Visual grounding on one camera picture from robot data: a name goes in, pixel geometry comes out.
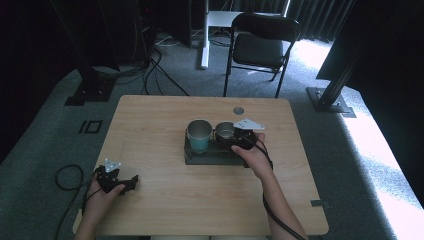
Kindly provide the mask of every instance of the desk leg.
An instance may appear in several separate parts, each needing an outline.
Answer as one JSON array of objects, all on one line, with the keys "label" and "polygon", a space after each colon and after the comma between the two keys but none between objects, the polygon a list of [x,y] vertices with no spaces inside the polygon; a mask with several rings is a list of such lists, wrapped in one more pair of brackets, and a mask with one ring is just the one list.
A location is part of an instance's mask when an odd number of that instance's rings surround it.
[{"label": "desk leg", "polygon": [[205,37],[203,40],[203,52],[202,52],[202,68],[208,68],[209,62],[209,23],[208,23],[208,15],[209,15],[209,0],[205,0]]}]

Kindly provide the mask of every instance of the human hand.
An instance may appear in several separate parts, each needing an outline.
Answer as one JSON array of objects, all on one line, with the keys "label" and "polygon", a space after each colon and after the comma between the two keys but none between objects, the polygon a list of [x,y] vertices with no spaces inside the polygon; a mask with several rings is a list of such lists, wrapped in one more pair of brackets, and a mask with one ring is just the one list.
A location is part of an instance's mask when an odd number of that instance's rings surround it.
[{"label": "human hand", "polygon": [[[262,149],[265,149],[265,146],[263,145],[265,142],[265,134],[255,133],[255,135],[258,139],[256,145]],[[259,179],[263,180],[265,176],[272,174],[272,168],[269,165],[268,158],[256,146],[252,147],[250,150],[245,150],[239,146],[234,145],[231,147],[231,149],[247,162],[249,167],[255,173],[255,176]]]},{"label": "human hand", "polygon": [[97,226],[106,216],[112,207],[113,202],[119,193],[125,188],[124,184],[116,186],[109,193],[105,193],[96,180],[97,174],[94,175],[87,193],[85,210],[83,215],[83,223]]}]

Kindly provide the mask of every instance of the black tray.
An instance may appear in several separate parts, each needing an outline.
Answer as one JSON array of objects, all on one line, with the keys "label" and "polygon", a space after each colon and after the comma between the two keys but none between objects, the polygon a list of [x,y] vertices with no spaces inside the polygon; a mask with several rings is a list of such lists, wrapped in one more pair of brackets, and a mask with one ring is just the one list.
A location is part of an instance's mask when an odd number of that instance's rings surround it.
[{"label": "black tray", "polygon": [[184,157],[187,165],[244,165],[244,160],[231,149],[224,149],[215,139],[209,140],[208,149],[204,153],[195,153],[190,140],[185,136]]}]

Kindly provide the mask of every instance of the teal mug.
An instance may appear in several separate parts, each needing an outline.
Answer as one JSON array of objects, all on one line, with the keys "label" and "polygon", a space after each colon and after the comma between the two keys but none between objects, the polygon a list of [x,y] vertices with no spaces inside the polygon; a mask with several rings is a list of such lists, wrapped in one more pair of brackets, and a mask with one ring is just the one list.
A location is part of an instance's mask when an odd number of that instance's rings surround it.
[{"label": "teal mug", "polygon": [[203,119],[196,119],[190,122],[187,127],[187,137],[194,153],[206,152],[212,134],[212,125]]}]

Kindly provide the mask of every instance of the black chair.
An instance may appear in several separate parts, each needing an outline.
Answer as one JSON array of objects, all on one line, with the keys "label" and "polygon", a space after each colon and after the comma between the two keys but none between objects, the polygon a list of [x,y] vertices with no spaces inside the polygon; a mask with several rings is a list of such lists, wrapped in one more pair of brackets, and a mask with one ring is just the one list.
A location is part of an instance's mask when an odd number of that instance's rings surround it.
[{"label": "black chair", "polygon": [[[273,73],[270,81],[275,79],[282,68],[280,82],[275,94],[275,98],[278,98],[289,62],[290,51],[299,35],[299,23],[293,19],[254,13],[238,15],[231,25],[231,43],[225,75],[224,97],[227,95],[231,68]],[[285,51],[283,41],[289,43]]]}]

